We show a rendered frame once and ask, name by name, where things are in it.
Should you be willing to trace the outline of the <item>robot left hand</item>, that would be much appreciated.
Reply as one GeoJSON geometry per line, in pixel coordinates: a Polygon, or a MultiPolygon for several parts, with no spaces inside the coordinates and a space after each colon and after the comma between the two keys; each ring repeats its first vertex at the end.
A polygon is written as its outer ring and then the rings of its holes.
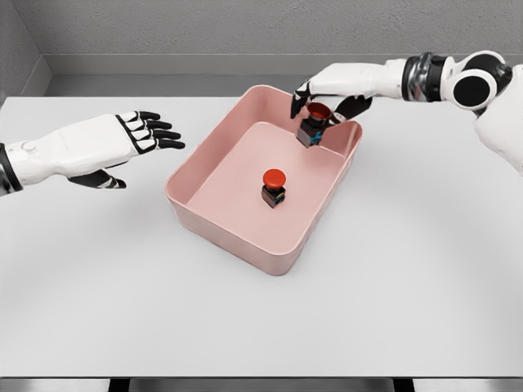
{"type": "Polygon", "coordinates": [[[125,189],[106,170],[158,149],[184,149],[181,135],[157,113],[103,114],[54,131],[51,153],[55,173],[94,189],[125,189]]]}

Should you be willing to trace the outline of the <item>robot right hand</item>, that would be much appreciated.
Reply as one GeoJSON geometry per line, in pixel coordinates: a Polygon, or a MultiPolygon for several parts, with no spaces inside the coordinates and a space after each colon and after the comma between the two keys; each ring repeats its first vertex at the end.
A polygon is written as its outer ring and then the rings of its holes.
{"type": "Polygon", "coordinates": [[[334,63],[306,80],[293,93],[290,118],[295,118],[309,100],[319,96],[342,96],[327,120],[328,127],[344,123],[368,110],[375,93],[380,65],[334,63]]]}

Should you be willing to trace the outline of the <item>pink plastic basket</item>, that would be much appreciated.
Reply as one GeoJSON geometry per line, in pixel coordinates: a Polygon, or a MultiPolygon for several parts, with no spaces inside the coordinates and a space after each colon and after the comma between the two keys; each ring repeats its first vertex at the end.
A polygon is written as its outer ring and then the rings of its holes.
{"type": "Polygon", "coordinates": [[[165,185],[184,227],[274,276],[292,267],[363,135],[343,122],[307,148],[290,103],[274,87],[248,89],[165,185]]]}

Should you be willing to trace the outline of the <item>red mushroom-button industrial switch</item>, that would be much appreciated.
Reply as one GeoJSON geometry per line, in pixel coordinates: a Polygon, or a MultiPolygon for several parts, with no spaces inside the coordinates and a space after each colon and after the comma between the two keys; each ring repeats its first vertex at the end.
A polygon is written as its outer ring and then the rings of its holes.
{"type": "Polygon", "coordinates": [[[262,177],[263,186],[261,189],[262,199],[271,207],[274,208],[281,203],[285,198],[285,182],[286,175],[283,171],[277,168],[267,170],[262,177]]]}
{"type": "Polygon", "coordinates": [[[304,118],[297,129],[298,141],[306,148],[319,145],[331,115],[331,109],[321,102],[307,104],[304,118]]]}

